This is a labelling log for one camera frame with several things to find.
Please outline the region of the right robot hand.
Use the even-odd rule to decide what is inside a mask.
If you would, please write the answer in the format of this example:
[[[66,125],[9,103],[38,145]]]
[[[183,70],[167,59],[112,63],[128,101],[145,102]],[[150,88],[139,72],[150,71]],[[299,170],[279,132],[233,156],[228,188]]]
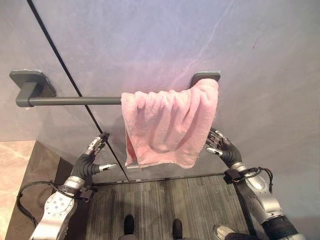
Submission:
[[[240,151],[216,128],[210,128],[205,143],[206,151],[219,156],[228,168],[242,162]]]

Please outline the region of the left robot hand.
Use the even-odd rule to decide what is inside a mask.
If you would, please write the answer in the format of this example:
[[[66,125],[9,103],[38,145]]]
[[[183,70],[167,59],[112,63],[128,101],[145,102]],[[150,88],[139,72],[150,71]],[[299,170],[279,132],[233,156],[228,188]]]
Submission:
[[[101,133],[87,146],[82,154],[76,160],[71,176],[85,180],[100,172],[108,171],[118,167],[116,163],[95,164],[94,160],[100,150],[106,145],[108,140],[108,133]]]

